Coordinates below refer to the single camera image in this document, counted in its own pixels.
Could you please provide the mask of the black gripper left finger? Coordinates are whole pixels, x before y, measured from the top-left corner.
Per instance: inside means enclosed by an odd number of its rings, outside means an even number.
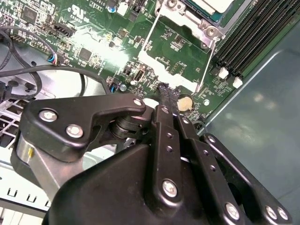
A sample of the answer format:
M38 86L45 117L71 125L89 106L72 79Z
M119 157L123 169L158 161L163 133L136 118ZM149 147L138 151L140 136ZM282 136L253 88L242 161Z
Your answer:
M13 168L53 202L73 177L130 147L180 150L169 90L158 86L155 107L130 93L33 101L21 116Z

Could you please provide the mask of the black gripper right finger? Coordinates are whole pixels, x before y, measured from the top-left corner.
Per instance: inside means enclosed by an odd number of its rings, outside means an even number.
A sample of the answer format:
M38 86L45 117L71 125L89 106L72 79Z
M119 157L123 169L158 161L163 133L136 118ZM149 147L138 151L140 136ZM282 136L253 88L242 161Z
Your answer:
M183 156L191 163L209 224L291 225L284 206L214 135L197 135L192 122L179 113L179 96L178 89L169 90Z

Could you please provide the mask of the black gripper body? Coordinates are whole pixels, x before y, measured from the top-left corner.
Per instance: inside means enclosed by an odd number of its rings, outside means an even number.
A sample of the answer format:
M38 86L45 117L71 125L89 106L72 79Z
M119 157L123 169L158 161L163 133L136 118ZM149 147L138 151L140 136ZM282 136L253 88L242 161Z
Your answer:
M218 225L180 150L130 147L65 183L48 225Z

